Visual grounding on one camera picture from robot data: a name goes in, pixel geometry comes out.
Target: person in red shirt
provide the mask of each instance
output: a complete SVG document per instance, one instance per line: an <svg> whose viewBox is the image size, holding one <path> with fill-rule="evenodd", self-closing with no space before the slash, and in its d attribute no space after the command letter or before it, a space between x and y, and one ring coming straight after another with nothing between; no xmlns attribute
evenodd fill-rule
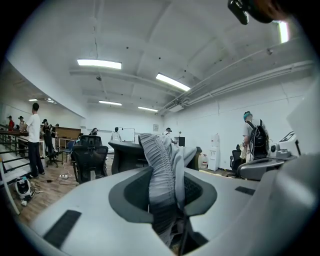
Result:
<svg viewBox="0 0 320 256"><path fill-rule="evenodd" d="M8 129L9 131L12 131L12 129L15 127L15 122L14 121L12 121L12 116L11 115L9 115L9 127L11 128L11 129Z"/></svg>

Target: jeans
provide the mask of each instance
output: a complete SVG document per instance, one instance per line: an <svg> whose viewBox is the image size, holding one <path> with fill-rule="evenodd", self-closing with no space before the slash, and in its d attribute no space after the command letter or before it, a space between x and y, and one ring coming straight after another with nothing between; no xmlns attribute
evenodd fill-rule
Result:
<svg viewBox="0 0 320 256"><path fill-rule="evenodd" d="M44 167L41 162L39 153L39 142L28 141L28 153L31 167L31 175L38 176L39 173L44 173Z"/></svg>

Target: ceiling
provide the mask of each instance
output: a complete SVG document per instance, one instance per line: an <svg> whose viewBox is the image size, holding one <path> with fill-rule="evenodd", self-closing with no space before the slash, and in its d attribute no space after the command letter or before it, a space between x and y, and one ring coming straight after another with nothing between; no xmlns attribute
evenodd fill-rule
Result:
<svg viewBox="0 0 320 256"><path fill-rule="evenodd" d="M53 1L31 18L32 49L57 81L89 104L98 100L166 113L232 82L311 59L298 29L280 44L277 23L239 23L227 0ZM122 63L121 70L80 67L77 59ZM189 87L156 80L162 73Z"/></svg>
<svg viewBox="0 0 320 256"><path fill-rule="evenodd" d="M6 93L9 94L14 94L15 98L28 103L30 103L29 99L38 99L38 101L41 101L41 104L52 105L52 103L45 101L45 99L50 98L50 96L29 82L7 60L1 64L0 77L1 90L6 90Z"/></svg>

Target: whiteboard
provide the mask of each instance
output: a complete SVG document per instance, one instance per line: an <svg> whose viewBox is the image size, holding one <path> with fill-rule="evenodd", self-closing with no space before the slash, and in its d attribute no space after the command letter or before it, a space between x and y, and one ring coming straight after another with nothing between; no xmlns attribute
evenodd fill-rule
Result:
<svg viewBox="0 0 320 256"><path fill-rule="evenodd" d="M119 133L123 142L135 141L135 129L133 128L121 128L119 127Z"/></svg>

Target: gray fabric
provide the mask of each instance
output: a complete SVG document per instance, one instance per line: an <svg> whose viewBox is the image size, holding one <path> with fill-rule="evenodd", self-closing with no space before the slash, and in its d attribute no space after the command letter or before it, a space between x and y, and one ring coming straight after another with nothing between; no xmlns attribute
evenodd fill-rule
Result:
<svg viewBox="0 0 320 256"><path fill-rule="evenodd" d="M197 148L179 147L168 136L144 133L139 136L144 155L153 168L149 183L149 205L153 229L169 246L171 229L177 219L178 207L185 204L184 167L192 160Z"/></svg>

